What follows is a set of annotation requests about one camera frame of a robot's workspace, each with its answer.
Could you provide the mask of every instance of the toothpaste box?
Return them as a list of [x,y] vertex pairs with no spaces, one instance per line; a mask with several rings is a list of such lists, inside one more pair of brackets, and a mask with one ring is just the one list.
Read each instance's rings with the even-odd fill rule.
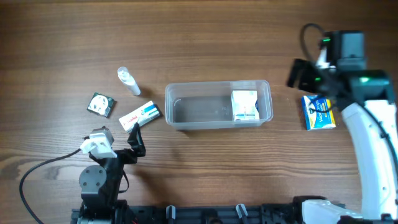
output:
[[257,91],[234,90],[231,95],[233,120],[260,119],[257,105]]
[[156,105],[150,101],[135,111],[123,116],[119,119],[119,121],[124,130],[127,133],[130,133],[136,122],[138,122],[139,126],[141,127],[158,116],[160,116],[160,113],[157,110]]
[[317,95],[313,95],[303,96],[303,98],[301,99],[303,104],[305,122],[307,124],[307,130],[335,128],[336,123],[332,111],[326,113],[314,111],[325,111],[330,108],[330,100],[326,98],[317,98]]

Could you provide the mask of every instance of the black and green package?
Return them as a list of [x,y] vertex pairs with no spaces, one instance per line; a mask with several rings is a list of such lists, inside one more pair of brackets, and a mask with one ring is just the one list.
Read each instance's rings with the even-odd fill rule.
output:
[[100,93],[94,93],[87,110],[94,114],[108,118],[111,114],[114,104],[115,100],[112,97],[108,97]]

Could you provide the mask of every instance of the plastic bin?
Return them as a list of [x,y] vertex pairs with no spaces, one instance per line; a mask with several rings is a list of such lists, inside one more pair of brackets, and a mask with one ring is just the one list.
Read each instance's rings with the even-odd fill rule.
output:
[[[257,90],[260,119],[233,121],[233,90]],[[260,126],[273,117],[265,80],[173,83],[166,87],[166,122],[178,130]]]

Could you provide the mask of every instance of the wooden table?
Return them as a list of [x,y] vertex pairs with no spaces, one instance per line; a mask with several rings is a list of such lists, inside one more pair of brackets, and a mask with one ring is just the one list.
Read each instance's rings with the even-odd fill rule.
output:
[[[133,1],[0,5],[0,223],[33,223],[18,193],[32,166],[74,151],[107,126],[128,147],[118,119],[152,100],[164,112],[169,83],[265,79],[274,118],[259,128],[180,132],[164,117],[142,128],[147,155],[126,166],[130,205],[259,205],[323,195],[360,210],[350,136],[306,131],[287,88],[302,25],[366,34],[369,68],[398,81],[397,1]],[[308,35],[315,54],[317,33]],[[126,66],[144,90],[117,78]],[[118,103],[109,119],[87,112],[94,92]],[[45,223],[68,223],[81,204],[78,178],[94,164],[81,153],[41,167],[24,192]]]

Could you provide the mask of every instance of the clear plastic container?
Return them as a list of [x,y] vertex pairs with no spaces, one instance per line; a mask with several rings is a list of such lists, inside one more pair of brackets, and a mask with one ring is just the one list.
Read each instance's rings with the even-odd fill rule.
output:
[[[233,121],[233,90],[256,90],[260,119]],[[166,87],[166,122],[178,130],[260,126],[273,117],[265,80],[173,83]]]

